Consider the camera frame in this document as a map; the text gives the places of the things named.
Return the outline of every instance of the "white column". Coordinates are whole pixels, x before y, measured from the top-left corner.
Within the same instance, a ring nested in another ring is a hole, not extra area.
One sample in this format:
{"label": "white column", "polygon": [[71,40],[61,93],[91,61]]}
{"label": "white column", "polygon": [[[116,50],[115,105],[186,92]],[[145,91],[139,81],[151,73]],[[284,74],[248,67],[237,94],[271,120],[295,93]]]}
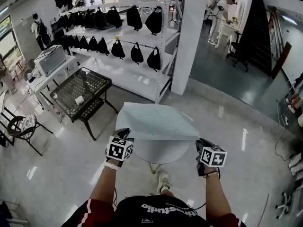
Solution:
{"label": "white column", "polygon": [[182,95],[193,66],[204,18],[206,0],[184,0],[182,29],[171,91]]}

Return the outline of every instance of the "dark floor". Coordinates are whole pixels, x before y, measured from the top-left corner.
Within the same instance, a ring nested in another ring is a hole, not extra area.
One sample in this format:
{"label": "dark floor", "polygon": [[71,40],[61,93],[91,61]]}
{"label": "dark floor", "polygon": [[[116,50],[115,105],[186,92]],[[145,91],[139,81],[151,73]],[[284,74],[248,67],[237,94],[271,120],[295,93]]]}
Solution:
{"label": "dark floor", "polygon": [[210,25],[202,27],[190,77],[241,100],[276,122],[278,122],[276,103],[278,99],[281,101],[280,114],[285,114],[289,120],[287,129],[303,139],[303,129],[297,123],[300,113],[297,117],[292,114],[283,100],[289,92],[284,73],[279,72],[276,79],[272,80],[253,65],[249,65],[248,72],[245,72],[241,63],[238,63],[236,68],[232,67],[236,60],[226,58],[227,46],[221,43],[216,49],[207,42],[209,29]]}

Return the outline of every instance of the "polished floor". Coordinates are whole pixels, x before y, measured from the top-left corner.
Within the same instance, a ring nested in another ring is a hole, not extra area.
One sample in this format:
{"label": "polished floor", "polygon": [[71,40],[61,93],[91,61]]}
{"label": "polished floor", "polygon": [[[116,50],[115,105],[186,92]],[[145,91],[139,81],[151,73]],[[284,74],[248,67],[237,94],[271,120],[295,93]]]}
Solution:
{"label": "polished floor", "polygon": [[226,58],[227,46],[224,42],[227,37],[223,36],[221,45],[216,49],[207,42],[209,29],[210,25],[202,26],[190,77],[241,100],[276,122],[279,122],[276,100],[281,101],[279,113],[287,116],[287,129],[303,140],[303,130],[297,123],[301,111],[297,112],[298,115],[292,114],[284,101],[289,91],[283,72],[272,80],[253,65],[249,65],[248,72],[241,63],[236,68],[232,67],[236,60]]}
{"label": "polished floor", "polygon": [[[117,109],[121,109],[124,102],[150,103],[117,87],[109,89],[108,100]],[[293,216],[276,220],[275,205],[282,200],[281,192],[292,186],[287,162],[274,154],[278,137],[232,110],[189,91],[183,96],[168,93],[162,103],[194,119],[193,125],[201,137],[228,152],[221,182],[233,213],[247,226],[297,226],[299,219]],[[15,146],[0,148],[0,198],[20,203],[32,227],[60,226],[94,188],[102,172],[106,144],[115,129],[117,115],[104,105],[91,118],[89,123],[97,137],[97,141],[93,141],[82,122],[72,123],[64,117],[59,123],[43,111],[33,96],[27,96],[24,81],[18,83],[18,92],[7,99],[6,107],[16,115],[36,114],[38,121],[54,135],[41,128],[34,134],[32,143],[43,152],[43,157],[23,140],[16,140]],[[277,151],[289,155],[288,143],[280,142]],[[184,202],[192,202],[194,208],[205,202],[205,181],[197,176],[196,157],[193,143],[182,158],[160,168],[170,174],[173,193]],[[126,196],[156,193],[156,187],[156,176],[135,153],[117,173],[118,202]],[[268,194],[268,204],[258,225]],[[205,207],[198,213],[205,217]]]}

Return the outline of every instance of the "printer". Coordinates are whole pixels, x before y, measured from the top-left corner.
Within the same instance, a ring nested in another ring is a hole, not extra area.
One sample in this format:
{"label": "printer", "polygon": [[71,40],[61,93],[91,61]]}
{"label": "printer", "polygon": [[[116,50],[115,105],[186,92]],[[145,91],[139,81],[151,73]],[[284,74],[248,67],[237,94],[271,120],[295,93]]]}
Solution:
{"label": "printer", "polygon": [[37,69],[41,75],[47,76],[52,73],[64,61],[65,53],[61,45],[53,45],[52,47],[44,50],[34,60]]}

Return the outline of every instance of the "wire mesh table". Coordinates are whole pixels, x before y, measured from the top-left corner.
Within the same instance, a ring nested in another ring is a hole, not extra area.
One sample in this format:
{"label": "wire mesh table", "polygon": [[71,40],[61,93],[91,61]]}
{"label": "wire mesh table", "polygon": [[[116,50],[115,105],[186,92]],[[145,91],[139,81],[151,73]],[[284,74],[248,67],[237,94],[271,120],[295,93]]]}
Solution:
{"label": "wire mesh table", "polygon": [[[88,120],[104,103],[118,113],[115,107],[107,101],[107,90],[112,85],[110,78],[83,67],[60,84],[51,93],[51,97],[70,117],[72,122],[77,119],[84,122],[89,134],[93,140],[96,140],[91,132]],[[83,97],[84,101],[78,105],[76,98],[80,96]]]}

